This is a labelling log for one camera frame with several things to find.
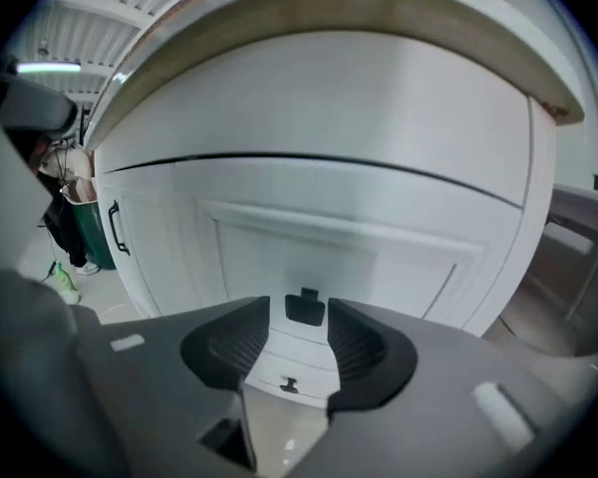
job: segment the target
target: person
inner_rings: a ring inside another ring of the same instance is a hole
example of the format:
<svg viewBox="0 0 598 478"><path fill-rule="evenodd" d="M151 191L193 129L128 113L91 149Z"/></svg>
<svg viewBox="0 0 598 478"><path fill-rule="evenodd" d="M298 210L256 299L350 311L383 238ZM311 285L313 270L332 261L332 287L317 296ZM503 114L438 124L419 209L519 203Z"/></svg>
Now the person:
<svg viewBox="0 0 598 478"><path fill-rule="evenodd" d="M71 204L61 192L58 179L38 170L36 176L53 197L43 221L55 242L67 252L69 261L79 275L90 276L100 271L100 266L87 259L84 240L78 228Z"/></svg>

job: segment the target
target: white cabinet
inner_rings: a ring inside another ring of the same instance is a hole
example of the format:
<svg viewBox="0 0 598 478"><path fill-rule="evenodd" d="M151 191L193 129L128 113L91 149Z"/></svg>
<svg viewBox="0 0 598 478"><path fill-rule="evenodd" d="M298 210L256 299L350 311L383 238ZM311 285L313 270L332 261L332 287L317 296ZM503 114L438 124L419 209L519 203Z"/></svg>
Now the white cabinet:
<svg viewBox="0 0 598 478"><path fill-rule="evenodd" d="M296 34L235 49L171 80L101 150L99 171L218 153L354 158L431 173L520 205L527 97L483 66L422 41Z"/></svg>
<svg viewBox="0 0 598 478"><path fill-rule="evenodd" d="M138 312L145 318L154 317L157 309L140 270L136 249L130 238L130 225L126 217L128 205L123 194L120 190L99 182L98 199L104 232L122 283Z"/></svg>
<svg viewBox="0 0 598 478"><path fill-rule="evenodd" d="M284 390L292 379L294 390ZM325 408L339 390L339 371L330 346L271 329L268 342L255 362L246 384L293 401Z"/></svg>
<svg viewBox="0 0 598 478"><path fill-rule="evenodd" d="M355 163L222 158L173 166L181 246L203 305L271 298L271 329L306 287L461 327L494 282L520 219L510 204L438 179Z"/></svg>
<svg viewBox="0 0 598 478"><path fill-rule="evenodd" d="M107 240L123 283L145 317L198 308L190 289L173 206L169 165L98 177ZM117 202L113 223L108 211Z"/></svg>

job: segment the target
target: tiled floor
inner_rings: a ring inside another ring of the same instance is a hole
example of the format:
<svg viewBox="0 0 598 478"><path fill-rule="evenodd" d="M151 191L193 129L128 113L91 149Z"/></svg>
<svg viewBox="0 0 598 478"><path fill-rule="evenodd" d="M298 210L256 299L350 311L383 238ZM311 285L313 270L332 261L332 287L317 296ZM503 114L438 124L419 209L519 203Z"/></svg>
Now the tiled floor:
<svg viewBox="0 0 598 478"><path fill-rule="evenodd" d="M328 429L325 409L309 407L244 385L244 402L257 474L285 475Z"/></svg>
<svg viewBox="0 0 598 478"><path fill-rule="evenodd" d="M527 282L483 337L570 405L589 399L598 388L598 353L575 356L575 335L564 314Z"/></svg>
<svg viewBox="0 0 598 478"><path fill-rule="evenodd" d="M36 229L29 247L21 257L18 271L28 278L42 280L54 261L54 253L80 292L82 299L79 304L95 310L103 324L140 318L117 271L101 270L92 276L76 274L67 254L53 242L45 228ZM53 276L44 283L58 292L61 290Z"/></svg>

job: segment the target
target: black handle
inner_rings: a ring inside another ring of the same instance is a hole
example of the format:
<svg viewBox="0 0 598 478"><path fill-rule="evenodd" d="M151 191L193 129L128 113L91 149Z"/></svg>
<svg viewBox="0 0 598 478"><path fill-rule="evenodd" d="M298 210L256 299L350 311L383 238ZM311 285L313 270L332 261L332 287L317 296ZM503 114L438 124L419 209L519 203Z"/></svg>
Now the black handle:
<svg viewBox="0 0 598 478"><path fill-rule="evenodd" d="M116 240L116 246L118 249L127 255L131 256L131 252L125 243L121 243L118 239L118 233L116 232L116 224L113 222L113 215L116 212L120 212L120 206L118 205L118 200L113 202L113 205L109 209L109 223L111 223L111 231L113 232L113 238Z"/></svg>
<svg viewBox="0 0 598 478"><path fill-rule="evenodd" d="M297 382L296 378L292 377L285 377L288 381L287 384L279 384L279 387L285 391L286 393L298 393L299 389L295 387L295 383Z"/></svg>

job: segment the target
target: kitchen cabinet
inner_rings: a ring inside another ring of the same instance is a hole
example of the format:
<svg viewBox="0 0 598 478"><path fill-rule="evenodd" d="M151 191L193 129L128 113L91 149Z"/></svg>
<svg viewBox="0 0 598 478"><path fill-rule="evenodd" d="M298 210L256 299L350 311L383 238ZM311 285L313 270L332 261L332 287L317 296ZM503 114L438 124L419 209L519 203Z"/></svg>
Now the kitchen cabinet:
<svg viewBox="0 0 598 478"><path fill-rule="evenodd" d="M174 164L191 283L205 305L271 297L270 327L325 343L285 317L284 296L354 299L461 327L493 283L520 210L438 179L356 163L219 158Z"/></svg>
<svg viewBox="0 0 598 478"><path fill-rule="evenodd" d="M127 201L120 190L106 186L103 182L98 183L97 191L104 232L122 283L140 315L144 318L154 317L158 310L140 270L135 243L131 239L126 217Z"/></svg>
<svg viewBox="0 0 598 478"><path fill-rule="evenodd" d="M102 175L98 194L116 267L140 313L156 317L197 308L180 251L170 166ZM109 210L115 202L119 211L112 226ZM128 252L119 249L114 228Z"/></svg>
<svg viewBox="0 0 598 478"><path fill-rule="evenodd" d="M246 381L317 406L338 387L330 297L482 335L542 232L556 126L583 119L544 34L502 0L187 0L172 16L88 130L134 296L156 315L270 296ZM285 315L303 288L326 303L319 327Z"/></svg>

